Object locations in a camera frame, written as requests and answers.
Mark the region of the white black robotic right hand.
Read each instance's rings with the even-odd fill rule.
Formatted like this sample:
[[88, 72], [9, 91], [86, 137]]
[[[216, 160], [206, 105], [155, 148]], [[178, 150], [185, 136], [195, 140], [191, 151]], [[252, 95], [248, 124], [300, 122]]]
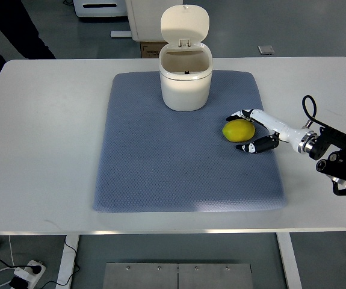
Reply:
[[237, 149], [250, 154], [272, 150], [278, 147], [281, 141], [289, 143], [296, 152], [301, 152], [305, 143], [303, 138], [309, 132], [307, 129], [292, 128], [281, 120], [259, 109], [237, 111], [228, 116], [226, 122], [230, 123], [232, 120], [240, 119], [258, 123], [269, 132], [269, 135], [258, 138], [249, 144], [236, 145]]

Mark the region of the black silver robot right arm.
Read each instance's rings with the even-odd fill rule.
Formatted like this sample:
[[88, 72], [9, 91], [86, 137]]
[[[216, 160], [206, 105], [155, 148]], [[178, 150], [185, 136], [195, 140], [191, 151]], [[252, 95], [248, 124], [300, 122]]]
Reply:
[[308, 121], [298, 151], [317, 161], [317, 172], [330, 178], [335, 195], [346, 196], [346, 134], [316, 119], [312, 96], [304, 96], [301, 104]]

